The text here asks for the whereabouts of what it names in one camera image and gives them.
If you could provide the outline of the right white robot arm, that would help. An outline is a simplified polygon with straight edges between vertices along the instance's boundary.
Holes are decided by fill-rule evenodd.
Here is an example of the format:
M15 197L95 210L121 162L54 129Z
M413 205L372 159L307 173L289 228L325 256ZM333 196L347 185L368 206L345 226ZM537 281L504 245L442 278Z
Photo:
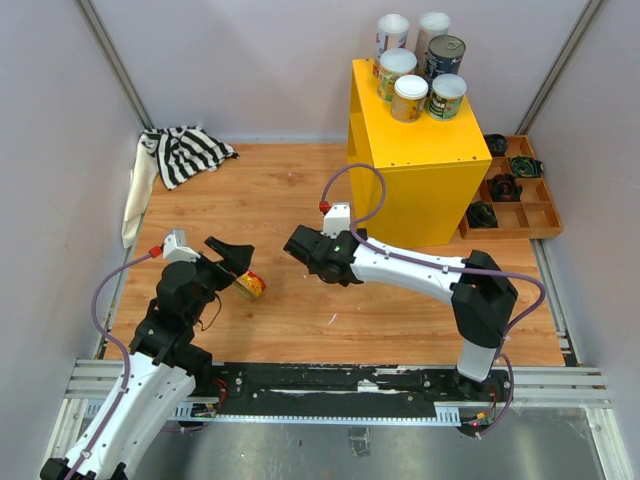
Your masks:
M364 229L331 237L300 225L284 251L328 284L387 284L441 301L453 310L463 338L453 375L455 392L474 400L489 387L518 292L487 253L438 257L388 246Z

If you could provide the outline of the dark brown can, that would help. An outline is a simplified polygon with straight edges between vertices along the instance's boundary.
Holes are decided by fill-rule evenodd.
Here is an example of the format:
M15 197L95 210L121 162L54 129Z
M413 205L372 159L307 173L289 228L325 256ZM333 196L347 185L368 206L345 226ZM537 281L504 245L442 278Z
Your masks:
M427 51L425 79L429 84L444 74L457 74L464 54L465 42L456 36L444 34L434 37Z

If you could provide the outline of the green fruit can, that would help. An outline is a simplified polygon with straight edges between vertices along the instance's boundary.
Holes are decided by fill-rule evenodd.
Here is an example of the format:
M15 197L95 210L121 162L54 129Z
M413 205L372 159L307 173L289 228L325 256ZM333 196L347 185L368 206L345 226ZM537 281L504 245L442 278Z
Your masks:
M432 83L427 113L436 120L454 119L466 92L467 84L461 76L456 74L439 75Z

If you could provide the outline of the orange fruit can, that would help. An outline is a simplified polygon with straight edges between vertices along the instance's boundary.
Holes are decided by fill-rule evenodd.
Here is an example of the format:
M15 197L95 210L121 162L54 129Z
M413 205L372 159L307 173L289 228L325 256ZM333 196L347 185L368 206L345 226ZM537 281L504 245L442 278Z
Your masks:
M419 119L429 92L428 83L417 75L404 75L394 84L391 116L403 123Z

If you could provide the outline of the white lid yellow can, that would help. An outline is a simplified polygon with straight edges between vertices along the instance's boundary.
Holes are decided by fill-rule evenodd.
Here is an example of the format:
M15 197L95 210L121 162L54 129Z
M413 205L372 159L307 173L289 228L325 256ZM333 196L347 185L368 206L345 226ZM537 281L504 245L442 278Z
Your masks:
M405 48L386 50L380 57L377 77L377 94L385 102L391 102L396 80L414 72L417 65L415 54Z

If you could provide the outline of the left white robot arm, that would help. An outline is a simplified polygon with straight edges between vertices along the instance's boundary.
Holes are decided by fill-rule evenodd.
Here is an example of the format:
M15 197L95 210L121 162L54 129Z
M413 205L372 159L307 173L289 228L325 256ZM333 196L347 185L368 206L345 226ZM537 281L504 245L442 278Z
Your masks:
M195 327L206 306L248 272L255 248L214 237L205 244L219 260L191 249L179 229L137 258L167 263L155 297L129 345L96 327L122 352L121 373L82 436L63 457L46 460L41 478L130 478L175 408L212 388L213 358L193 345Z

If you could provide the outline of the tall white lid can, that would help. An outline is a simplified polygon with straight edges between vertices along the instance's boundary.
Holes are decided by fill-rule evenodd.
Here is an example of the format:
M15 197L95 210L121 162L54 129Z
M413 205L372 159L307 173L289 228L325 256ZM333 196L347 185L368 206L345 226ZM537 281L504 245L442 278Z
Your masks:
M410 29L410 22L400 14L387 14L377 21L375 37L375 53L372 72L379 75L380 58L384 52L393 48L405 48Z
M419 18L419 32L414 53L419 63L426 59L433 38L448 33L451 19L443 12L427 12Z

